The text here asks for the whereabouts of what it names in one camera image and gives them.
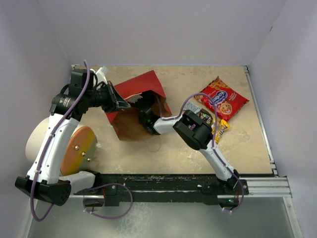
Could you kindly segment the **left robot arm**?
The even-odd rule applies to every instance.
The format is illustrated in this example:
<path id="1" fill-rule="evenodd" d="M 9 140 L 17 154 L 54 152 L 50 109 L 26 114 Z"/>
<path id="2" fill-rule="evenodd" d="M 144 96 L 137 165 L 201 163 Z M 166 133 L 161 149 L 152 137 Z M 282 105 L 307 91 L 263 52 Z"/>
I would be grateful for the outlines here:
<path id="1" fill-rule="evenodd" d="M 51 104 L 49 125 L 38 155 L 24 177 L 17 177 L 15 187 L 30 197 L 61 206 L 70 195 L 87 190 L 97 194 L 102 182 L 95 172 L 80 171 L 63 178 L 60 166 L 71 136 L 89 108 L 100 107 L 106 113 L 130 108 L 110 81 L 102 80 L 93 71 L 75 69 L 71 73 L 68 93 L 57 94 Z"/>

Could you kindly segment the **grey snack packet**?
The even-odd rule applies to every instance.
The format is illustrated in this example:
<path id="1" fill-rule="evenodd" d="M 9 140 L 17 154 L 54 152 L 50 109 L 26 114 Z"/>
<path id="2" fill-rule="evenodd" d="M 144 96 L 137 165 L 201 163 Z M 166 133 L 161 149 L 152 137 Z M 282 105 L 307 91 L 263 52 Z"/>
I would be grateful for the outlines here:
<path id="1" fill-rule="evenodd" d="M 200 110 L 201 110 L 201 107 L 193 104 L 192 102 L 188 101 L 185 106 L 184 106 L 184 111 L 186 110 L 190 110 L 192 111 L 193 113 L 197 114 Z"/>

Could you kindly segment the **purple candy packet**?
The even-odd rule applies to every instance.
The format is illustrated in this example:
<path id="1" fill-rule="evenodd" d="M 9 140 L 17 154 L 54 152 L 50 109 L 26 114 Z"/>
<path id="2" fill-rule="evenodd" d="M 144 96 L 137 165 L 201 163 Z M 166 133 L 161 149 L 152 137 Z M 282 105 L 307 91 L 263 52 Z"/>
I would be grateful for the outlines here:
<path id="1" fill-rule="evenodd" d="M 201 109 L 197 115 L 199 116 L 200 119 L 202 119 L 203 121 L 205 121 L 207 124 L 211 125 L 212 124 L 212 116 L 211 114 L 205 110 L 205 109 Z"/>

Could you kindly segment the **yellow candy packet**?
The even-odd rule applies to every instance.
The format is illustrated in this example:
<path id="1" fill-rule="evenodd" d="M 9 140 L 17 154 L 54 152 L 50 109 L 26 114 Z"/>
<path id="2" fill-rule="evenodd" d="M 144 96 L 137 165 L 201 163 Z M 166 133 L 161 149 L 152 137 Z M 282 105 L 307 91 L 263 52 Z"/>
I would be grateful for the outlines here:
<path id="1" fill-rule="evenodd" d="M 215 142 L 219 143 L 220 139 L 222 138 L 223 134 L 230 129 L 230 125 L 224 119 L 219 121 L 219 128 L 215 132 Z"/>

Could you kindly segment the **red paper bag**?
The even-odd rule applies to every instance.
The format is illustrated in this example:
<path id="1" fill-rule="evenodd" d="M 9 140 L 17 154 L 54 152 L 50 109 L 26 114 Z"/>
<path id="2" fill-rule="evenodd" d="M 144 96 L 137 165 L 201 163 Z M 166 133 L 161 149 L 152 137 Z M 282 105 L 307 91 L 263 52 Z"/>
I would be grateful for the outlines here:
<path id="1" fill-rule="evenodd" d="M 161 116 L 170 117 L 172 113 L 156 73 L 151 70 L 114 87 L 131 105 L 123 111 L 106 114 L 118 139 L 136 142 L 158 135 L 154 123 Z"/>

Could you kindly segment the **red cookie snack bag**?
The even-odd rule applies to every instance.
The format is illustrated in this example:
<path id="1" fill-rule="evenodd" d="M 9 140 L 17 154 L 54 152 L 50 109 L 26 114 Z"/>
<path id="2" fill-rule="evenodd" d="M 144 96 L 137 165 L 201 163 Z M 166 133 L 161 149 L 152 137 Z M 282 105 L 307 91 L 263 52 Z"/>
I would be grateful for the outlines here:
<path id="1" fill-rule="evenodd" d="M 217 116 L 229 121 L 249 100 L 224 83 L 219 77 L 213 80 L 201 93 L 209 95 L 216 105 Z"/>

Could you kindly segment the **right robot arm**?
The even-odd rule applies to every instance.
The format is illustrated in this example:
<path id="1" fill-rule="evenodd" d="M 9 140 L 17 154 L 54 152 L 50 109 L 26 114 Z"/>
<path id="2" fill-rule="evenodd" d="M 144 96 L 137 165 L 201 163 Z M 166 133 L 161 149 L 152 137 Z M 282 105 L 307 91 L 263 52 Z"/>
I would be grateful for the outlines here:
<path id="1" fill-rule="evenodd" d="M 196 93 L 189 96 L 183 103 L 180 113 L 175 117 L 163 117 L 158 96 L 152 92 L 144 92 L 133 104 L 137 109 L 139 123 L 151 135 L 162 135 L 176 132 L 192 149 L 203 154 L 212 166 L 220 183 L 221 190 L 232 194 L 238 184 L 243 193 L 243 184 L 239 173 L 226 161 L 215 143 L 215 134 L 211 126 L 191 110 L 184 107 L 194 96 L 206 96 Z"/>

